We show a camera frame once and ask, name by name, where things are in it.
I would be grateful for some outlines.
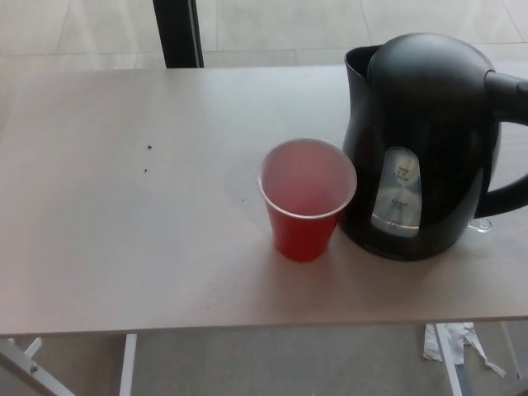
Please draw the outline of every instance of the tabletop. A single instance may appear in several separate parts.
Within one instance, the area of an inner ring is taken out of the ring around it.
[[[341,146],[348,113],[344,66],[32,78],[0,144],[0,336],[528,317],[525,209],[424,262],[340,230],[310,264],[275,251],[264,154]],[[495,186],[528,172],[528,133],[503,132]]]

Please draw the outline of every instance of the floor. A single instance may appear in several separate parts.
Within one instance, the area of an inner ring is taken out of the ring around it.
[[[526,0],[197,0],[206,67],[340,64],[410,31],[454,35],[493,61],[528,60]],[[22,79],[50,70],[163,68],[150,0],[0,0],[0,134]],[[505,379],[466,353],[473,394],[516,380],[498,323],[477,331]],[[447,395],[419,326],[139,336],[133,395]],[[52,337],[36,355],[79,396],[115,395],[122,336]],[[35,393],[0,370],[0,394]]]

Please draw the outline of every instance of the electric kettle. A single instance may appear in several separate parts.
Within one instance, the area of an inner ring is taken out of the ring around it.
[[[343,151],[357,190],[341,226],[353,241],[419,260],[450,247],[471,219],[528,205],[528,176],[488,191],[500,122],[528,125],[528,81],[496,73],[471,45],[425,33],[353,49],[345,63]]]

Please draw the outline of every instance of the white paper scrap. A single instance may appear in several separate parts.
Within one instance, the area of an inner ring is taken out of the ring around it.
[[[471,345],[483,358],[484,364],[504,378],[506,371],[488,360],[488,357],[484,353],[484,349],[480,344],[479,338],[477,337],[473,323],[446,323],[445,329],[448,332],[447,339],[456,365],[464,364],[464,345]],[[438,342],[436,341],[435,328],[432,324],[426,325],[425,342],[423,343],[423,357],[429,361],[442,361]]]

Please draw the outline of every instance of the red cup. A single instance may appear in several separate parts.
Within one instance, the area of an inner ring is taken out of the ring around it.
[[[330,143],[302,138],[273,148],[262,163],[258,187],[279,252],[296,262],[323,254],[356,186],[352,162]]]

